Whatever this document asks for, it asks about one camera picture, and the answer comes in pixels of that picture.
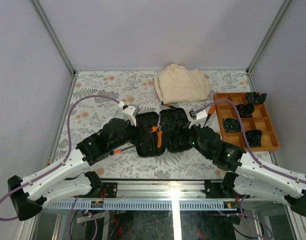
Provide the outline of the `dark green tool case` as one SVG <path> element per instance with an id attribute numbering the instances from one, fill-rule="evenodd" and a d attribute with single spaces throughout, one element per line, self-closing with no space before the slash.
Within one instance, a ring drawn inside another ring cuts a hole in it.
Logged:
<path id="1" fill-rule="evenodd" d="M 142 158 L 157 157 L 165 151 L 180 153 L 192 148 L 189 143 L 189 120 L 182 108 L 170 108 L 137 115 L 134 145 Z"/>

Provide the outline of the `orange black needle-nose pliers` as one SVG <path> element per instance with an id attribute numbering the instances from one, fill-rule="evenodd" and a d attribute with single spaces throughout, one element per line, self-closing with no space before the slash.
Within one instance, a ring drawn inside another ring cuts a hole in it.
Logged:
<path id="1" fill-rule="evenodd" d="M 157 148 L 161 148 L 162 146 L 162 134 L 163 134 L 162 126 L 163 124 L 161 123 L 161 114 L 159 114 L 156 125 L 153 126 L 151 129 L 151 133 L 157 134 Z"/>

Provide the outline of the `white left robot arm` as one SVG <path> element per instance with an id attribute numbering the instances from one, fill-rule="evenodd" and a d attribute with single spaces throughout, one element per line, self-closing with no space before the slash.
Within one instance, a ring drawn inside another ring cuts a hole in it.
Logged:
<path id="1" fill-rule="evenodd" d="M 23 178 L 17 175 L 9 178 L 8 190 L 17 219 L 28 220 L 49 204 L 65 198 L 99 196 L 103 186 L 100 177 L 84 169 L 135 140 L 137 125 L 136 121 L 113 118 L 101 130 L 78 143 L 63 160 Z"/>

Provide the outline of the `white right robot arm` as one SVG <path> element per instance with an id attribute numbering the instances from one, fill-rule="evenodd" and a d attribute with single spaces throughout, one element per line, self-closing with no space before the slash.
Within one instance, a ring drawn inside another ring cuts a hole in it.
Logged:
<path id="1" fill-rule="evenodd" d="M 179 127 L 180 143 L 190 144 L 227 174 L 221 184 L 226 197 L 234 194 L 282 203 L 306 217 L 306 173 L 294 172 L 266 161 L 243 148 L 221 140 L 210 127 Z"/>

